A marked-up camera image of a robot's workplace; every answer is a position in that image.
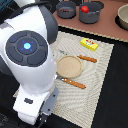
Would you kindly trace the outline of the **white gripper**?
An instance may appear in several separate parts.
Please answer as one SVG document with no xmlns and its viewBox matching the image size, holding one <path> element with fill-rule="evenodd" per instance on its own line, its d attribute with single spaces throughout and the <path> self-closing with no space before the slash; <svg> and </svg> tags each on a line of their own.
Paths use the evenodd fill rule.
<svg viewBox="0 0 128 128">
<path fill-rule="evenodd" d="M 58 93 L 55 87 L 52 93 L 47 91 L 41 95 L 30 95 L 19 87 L 13 109 L 23 122 L 34 125 L 40 114 L 48 117 L 52 113 Z"/>
</svg>

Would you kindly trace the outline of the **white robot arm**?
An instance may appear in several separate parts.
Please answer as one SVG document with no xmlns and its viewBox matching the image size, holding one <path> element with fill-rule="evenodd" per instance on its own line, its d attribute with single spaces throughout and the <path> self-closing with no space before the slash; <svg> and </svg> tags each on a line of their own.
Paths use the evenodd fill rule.
<svg viewBox="0 0 128 128">
<path fill-rule="evenodd" d="M 44 4 L 36 0 L 14 0 L 18 16 L 0 25 L 0 70 L 20 83 L 13 109 L 31 125 L 54 91 L 57 64 L 50 44 L 58 24 Z"/>
</svg>

